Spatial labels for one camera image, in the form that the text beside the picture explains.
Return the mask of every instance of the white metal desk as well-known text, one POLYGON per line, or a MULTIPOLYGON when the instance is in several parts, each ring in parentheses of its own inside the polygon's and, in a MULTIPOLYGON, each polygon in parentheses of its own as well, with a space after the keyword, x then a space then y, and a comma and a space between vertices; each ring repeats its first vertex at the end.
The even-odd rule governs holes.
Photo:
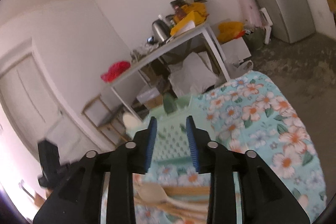
POLYGON ((225 67, 224 61, 226 60, 225 54, 214 34, 210 25, 208 23, 203 23, 198 25, 197 27, 181 34, 180 36, 173 38, 170 42, 163 45, 162 47, 158 48, 154 52, 150 53, 148 56, 140 60, 138 63, 132 65, 127 71, 121 74, 117 79, 115 79, 112 83, 110 83, 110 88, 114 92, 114 94, 118 97, 118 99, 123 103, 123 105, 135 116, 140 119, 140 117, 136 114, 136 112, 132 109, 132 107, 121 98, 118 92, 115 89, 115 86, 125 80, 127 77, 131 76, 134 73, 139 73, 141 78, 146 82, 146 80, 142 77, 141 73, 139 72, 140 69, 154 61, 155 59, 159 58, 163 54, 171 51, 172 49, 180 46, 184 42, 188 41, 189 39, 196 37, 197 35, 202 34, 209 45, 211 51, 213 52, 225 78, 227 81, 230 80, 230 76, 227 72, 225 67))

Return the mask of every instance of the stainless steel kettle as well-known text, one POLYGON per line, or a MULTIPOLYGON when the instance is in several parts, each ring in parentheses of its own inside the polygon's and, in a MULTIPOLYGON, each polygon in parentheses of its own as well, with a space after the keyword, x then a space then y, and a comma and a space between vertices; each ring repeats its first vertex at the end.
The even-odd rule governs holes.
POLYGON ((159 43, 165 42, 170 37, 170 28, 161 19, 153 22, 152 30, 155 40, 159 43))

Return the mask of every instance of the floor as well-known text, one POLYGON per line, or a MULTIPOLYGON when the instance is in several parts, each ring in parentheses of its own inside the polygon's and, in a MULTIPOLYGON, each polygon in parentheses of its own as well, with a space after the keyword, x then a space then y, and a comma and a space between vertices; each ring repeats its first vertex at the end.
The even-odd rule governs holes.
POLYGON ((319 154, 328 200, 336 193, 336 41, 315 34, 288 44, 273 39, 252 54, 296 109, 319 154))

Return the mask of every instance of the spoon head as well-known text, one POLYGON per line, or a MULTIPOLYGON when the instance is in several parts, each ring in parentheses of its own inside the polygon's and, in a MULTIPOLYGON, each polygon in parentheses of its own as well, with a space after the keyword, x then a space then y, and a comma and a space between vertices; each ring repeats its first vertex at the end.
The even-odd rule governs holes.
POLYGON ((137 189, 140 198, 147 203, 162 203, 167 200, 167 194, 157 183, 145 183, 137 189))

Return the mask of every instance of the silver screw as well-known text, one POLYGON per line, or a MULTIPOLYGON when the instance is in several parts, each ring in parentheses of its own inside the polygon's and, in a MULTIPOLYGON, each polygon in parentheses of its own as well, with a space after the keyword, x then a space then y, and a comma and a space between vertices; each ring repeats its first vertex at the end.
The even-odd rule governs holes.
POLYGON ((132 149, 132 148, 136 147, 137 144, 136 144, 135 142, 128 142, 128 143, 126 143, 125 146, 126 146, 126 148, 128 148, 128 149, 132 149))
POLYGON ((208 146, 210 148, 217 148, 218 147, 218 143, 216 143, 216 142, 208 142, 208 146))
POLYGON ((249 150, 246 152, 247 156, 250 158, 255 158, 257 156, 257 153, 254 152, 253 150, 249 150))
POLYGON ((89 152, 87 152, 86 154, 85 154, 85 156, 87 157, 87 158, 94 158, 95 156, 97 155, 97 152, 96 151, 94 151, 94 150, 90 150, 89 152))

